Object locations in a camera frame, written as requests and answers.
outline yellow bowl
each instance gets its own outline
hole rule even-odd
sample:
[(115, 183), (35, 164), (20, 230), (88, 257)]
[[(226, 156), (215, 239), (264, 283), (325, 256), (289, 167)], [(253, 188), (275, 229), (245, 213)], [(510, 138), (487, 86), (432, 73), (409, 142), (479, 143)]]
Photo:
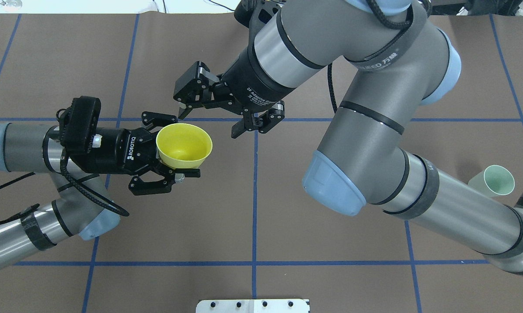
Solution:
[(198, 168), (213, 149), (211, 137), (189, 123), (163, 127), (156, 138), (161, 162), (172, 168)]

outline white metal plate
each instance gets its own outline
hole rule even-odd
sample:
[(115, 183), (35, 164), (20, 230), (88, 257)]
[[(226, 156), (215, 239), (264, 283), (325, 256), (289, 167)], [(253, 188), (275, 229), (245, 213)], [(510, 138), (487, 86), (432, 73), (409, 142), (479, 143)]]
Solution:
[(310, 301), (306, 299), (202, 300), (196, 306), (196, 313), (310, 313)]

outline blue tape grid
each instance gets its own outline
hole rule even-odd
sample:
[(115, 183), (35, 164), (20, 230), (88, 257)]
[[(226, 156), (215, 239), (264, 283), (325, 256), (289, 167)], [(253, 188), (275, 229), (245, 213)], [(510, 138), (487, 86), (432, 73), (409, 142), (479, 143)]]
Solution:
[[(21, 20), (21, 14), (17, 16), (17, 20), (13, 27), (9, 42), (3, 54), (3, 58), (0, 63), (0, 74), (3, 66), (7, 60), (10, 47), (12, 45), (14, 36)], [(496, 123), (521, 123), (523, 126), (523, 111), (520, 107), (514, 85), (507, 68), (500, 40), (496, 31), (496, 24), (493, 16), (490, 14), (490, 23), (492, 25), (492, 31), (496, 40), (496, 46), (498, 53), (500, 54), (500, 61), (505, 71), (508, 84), (513, 95), (516, 108), (518, 110), (519, 119), (451, 119), (451, 118), (414, 118), (413, 122), (496, 122)], [(121, 101), (118, 110), (117, 117), (103, 117), (101, 121), (116, 121), (116, 127), (120, 127), (121, 121), (140, 121), (140, 118), (125, 118), (122, 117), (122, 111), (124, 109), (124, 98), (126, 96), (126, 88), (128, 84), (128, 77), (130, 75), (130, 67), (132, 63), (132, 55), (134, 53), (134, 44), (136, 42), (136, 33), (138, 29), (139, 14), (136, 14), (134, 22), (134, 33), (132, 34), (132, 43), (130, 47), (130, 53), (128, 55), (128, 64), (126, 67), (126, 74), (124, 77), (124, 85), (121, 94)], [(227, 121), (236, 122), (238, 118), (190, 118), (188, 121)], [(56, 121), (54, 118), (41, 118), (41, 117), (0, 117), (0, 121)], [(331, 118), (286, 118), (283, 121), (286, 122), (329, 122)], [(487, 264), (486, 260), (415, 260), (412, 249), (412, 239), (410, 234), (409, 223), (405, 221), (405, 232), (407, 238), (407, 245), (409, 250), (408, 261), (257, 261), (257, 202), (258, 202), (258, 133), (254, 134), (254, 179), (253, 179), (253, 214), (252, 214), (252, 261), (206, 261), (206, 262), (98, 262), (96, 261), (97, 249), (99, 245), (99, 238), (96, 238), (93, 244), (92, 257), (89, 262), (63, 262), (63, 261), (21, 261), (15, 264), (16, 266), (88, 266), (88, 280), (86, 284), (86, 293), (84, 295), (84, 301), (82, 305), (82, 313), (87, 311), (87, 303), (89, 300), (89, 294), (91, 293), (91, 283), (93, 279), (93, 270), (96, 266), (249, 266), (252, 269), (252, 297), (256, 299), (256, 268), (258, 266), (387, 266), (387, 265), (410, 265), (412, 271), (412, 280), (416, 297), (416, 307), (419, 313), (422, 313), (420, 292), (418, 286), (418, 279), (416, 273), (416, 266), (425, 265), (480, 265)], [(108, 188), (110, 182), (110, 175), (107, 176), (105, 186)]]

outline logo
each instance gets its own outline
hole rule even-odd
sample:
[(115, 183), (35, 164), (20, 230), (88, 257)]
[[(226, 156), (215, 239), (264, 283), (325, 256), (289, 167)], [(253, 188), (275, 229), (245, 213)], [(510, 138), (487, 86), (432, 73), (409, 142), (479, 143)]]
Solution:
[(134, 160), (134, 145), (136, 142), (136, 137), (130, 138), (130, 147), (128, 149), (128, 156), (126, 156), (127, 160)]

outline yellow cup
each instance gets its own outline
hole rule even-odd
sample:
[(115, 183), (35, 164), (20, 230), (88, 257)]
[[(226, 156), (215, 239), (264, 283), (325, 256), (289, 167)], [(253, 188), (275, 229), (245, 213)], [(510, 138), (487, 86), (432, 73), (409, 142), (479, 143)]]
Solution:
[(213, 148), (211, 137), (189, 123), (163, 127), (156, 138), (161, 162), (172, 168), (198, 168)]

